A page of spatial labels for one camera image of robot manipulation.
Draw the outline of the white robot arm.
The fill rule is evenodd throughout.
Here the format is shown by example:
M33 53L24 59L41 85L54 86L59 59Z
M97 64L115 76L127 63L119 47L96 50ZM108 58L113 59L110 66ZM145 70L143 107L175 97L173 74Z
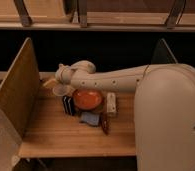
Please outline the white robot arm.
M195 68L151 64L97 73L61 64L56 80L75 88L133 92L138 171L195 171Z

